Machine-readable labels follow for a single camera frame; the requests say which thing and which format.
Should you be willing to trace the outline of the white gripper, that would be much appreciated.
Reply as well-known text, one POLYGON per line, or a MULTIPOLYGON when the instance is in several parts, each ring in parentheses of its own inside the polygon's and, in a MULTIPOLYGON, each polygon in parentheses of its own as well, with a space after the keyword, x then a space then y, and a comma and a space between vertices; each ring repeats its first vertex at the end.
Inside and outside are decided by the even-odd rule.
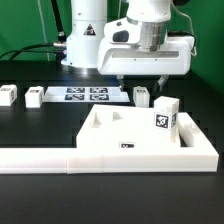
POLYGON ((157 49, 140 49, 130 42, 128 33, 114 33, 100 43, 97 69, 102 75, 117 75, 121 91, 124 90, 123 75, 162 75, 157 81, 158 90, 169 79, 168 75, 185 75, 191 65, 191 50, 195 38, 191 35, 168 35, 157 49))

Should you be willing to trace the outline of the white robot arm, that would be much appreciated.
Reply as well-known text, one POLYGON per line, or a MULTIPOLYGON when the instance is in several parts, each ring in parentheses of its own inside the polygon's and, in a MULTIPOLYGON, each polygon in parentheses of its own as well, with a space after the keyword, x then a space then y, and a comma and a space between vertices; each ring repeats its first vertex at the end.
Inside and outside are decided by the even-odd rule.
POLYGON ((62 66, 82 75, 158 75, 162 85, 171 75, 190 70, 197 54, 192 30, 170 31, 174 0, 121 0, 126 16, 109 22, 107 0, 71 0, 72 32, 62 66))

